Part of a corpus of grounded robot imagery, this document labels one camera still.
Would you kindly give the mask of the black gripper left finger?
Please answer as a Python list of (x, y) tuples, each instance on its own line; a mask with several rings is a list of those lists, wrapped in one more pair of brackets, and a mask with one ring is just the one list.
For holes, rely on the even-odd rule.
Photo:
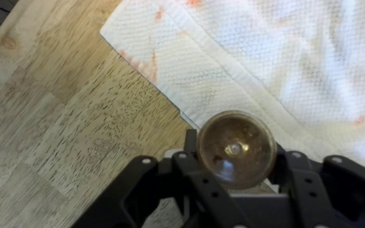
[(134, 157), (71, 228), (142, 228), (163, 199), (177, 204), (181, 228), (213, 227), (211, 178), (199, 165), (195, 143), (196, 131), (189, 130), (184, 149), (170, 157)]

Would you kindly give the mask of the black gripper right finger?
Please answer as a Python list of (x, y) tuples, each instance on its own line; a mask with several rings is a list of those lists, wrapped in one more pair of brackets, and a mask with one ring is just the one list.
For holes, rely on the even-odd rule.
[(252, 202), (251, 228), (365, 228), (365, 168), (347, 157), (315, 162), (277, 146), (267, 180), (279, 194)]

